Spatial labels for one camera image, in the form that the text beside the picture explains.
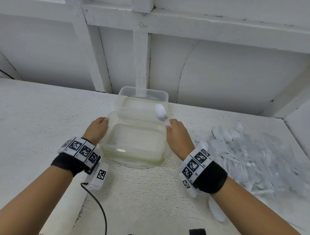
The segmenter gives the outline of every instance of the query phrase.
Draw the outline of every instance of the clear plastic container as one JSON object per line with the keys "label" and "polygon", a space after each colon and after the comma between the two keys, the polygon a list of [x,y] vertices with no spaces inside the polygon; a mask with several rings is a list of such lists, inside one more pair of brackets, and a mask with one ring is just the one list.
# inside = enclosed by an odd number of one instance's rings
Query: clear plastic container
{"label": "clear plastic container", "polygon": [[105,137],[98,148],[108,157],[134,165],[155,165],[164,158],[166,127],[164,122],[128,118],[111,112]]}
{"label": "clear plastic container", "polygon": [[155,114],[155,105],[158,103],[167,111],[167,92],[124,86],[116,98],[114,107],[124,118],[158,122]]}

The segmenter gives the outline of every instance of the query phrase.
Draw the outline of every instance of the white table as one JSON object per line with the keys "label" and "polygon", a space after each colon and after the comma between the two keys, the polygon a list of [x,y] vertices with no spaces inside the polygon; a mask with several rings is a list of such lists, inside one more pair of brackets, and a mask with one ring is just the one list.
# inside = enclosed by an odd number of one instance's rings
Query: white table
{"label": "white table", "polygon": [[[43,172],[57,149],[71,136],[80,136],[90,122],[114,110],[116,95],[0,79],[0,208]],[[181,104],[169,104],[169,117],[191,122],[208,131],[212,126],[232,128],[240,121],[245,132],[262,131],[290,143],[298,161],[306,155],[281,119],[232,113]],[[182,197],[174,178],[162,167],[176,172],[173,155],[155,167],[128,167],[111,159],[104,187],[96,193],[108,219],[108,234],[180,234],[205,228],[207,234],[239,234],[229,222],[211,215],[205,198]],[[96,202],[87,197],[77,175],[43,227],[45,235],[102,234],[104,220]],[[292,198],[286,217],[310,231],[310,206]],[[73,227],[81,210],[79,219]],[[307,232],[298,229],[302,234]]]}

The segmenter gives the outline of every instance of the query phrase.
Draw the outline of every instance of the cable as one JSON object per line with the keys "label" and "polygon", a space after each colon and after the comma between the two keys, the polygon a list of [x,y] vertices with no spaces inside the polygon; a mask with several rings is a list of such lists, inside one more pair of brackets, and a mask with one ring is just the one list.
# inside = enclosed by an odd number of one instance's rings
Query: cable
{"label": "cable", "polygon": [[4,72],[3,70],[0,69],[1,73],[4,73],[5,75],[9,76],[10,78],[12,78],[13,80],[15,80],[15,78],[13,78],[11,75],[7,74],[6,72]]}
{"label": "cable", "polygon": [[107,217],[105,216],[105,212],[104,212],[100,202],[97,200],[97,198],[95,198],[95,196],[87,188],[85,188],[83,186],[83,184],[84,185],[88,185],[88,183],[81,183],[82,188],[85,189],[85,191],[88,192],[89,195],[92,196],[92,198],[98,203],[98,205],[100,206],[100,209],[102,210],[102,213],[103,213],[103,216],[104,216],[104,222],[105,222],[105,235],[107,235]]}

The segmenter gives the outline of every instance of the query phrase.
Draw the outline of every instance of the plastic spoon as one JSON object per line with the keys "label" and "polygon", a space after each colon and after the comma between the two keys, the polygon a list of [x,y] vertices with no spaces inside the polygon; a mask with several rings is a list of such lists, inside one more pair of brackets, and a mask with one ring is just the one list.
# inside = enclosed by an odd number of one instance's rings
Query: plastic spoon
{"label": "plastic spoon", "polygon": [[166,110],[162,104],[155,105],[155,113],[156,113],[158,120],[165,122],[166,125],[172,128],[171,123],[168,120]]}

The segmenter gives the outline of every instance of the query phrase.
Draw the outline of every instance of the black wrist strap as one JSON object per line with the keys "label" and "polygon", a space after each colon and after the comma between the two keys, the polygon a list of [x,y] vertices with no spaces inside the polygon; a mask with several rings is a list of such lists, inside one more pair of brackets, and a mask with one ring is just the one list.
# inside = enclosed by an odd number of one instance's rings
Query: black wrist strap
{"label": "black wrist strap", "polygon": [[60,153],[53,160],[51,166],[57,166],[61,169],[70,170],[73,177],[84,170],[90,170],[83,162],[66,153]]}
{"label": "black wrist strap", "polygon": [[193,185],[203,192],[213,194],[223,187],[227,176],[227,172],[219,164],[212,161],[197,177]]}

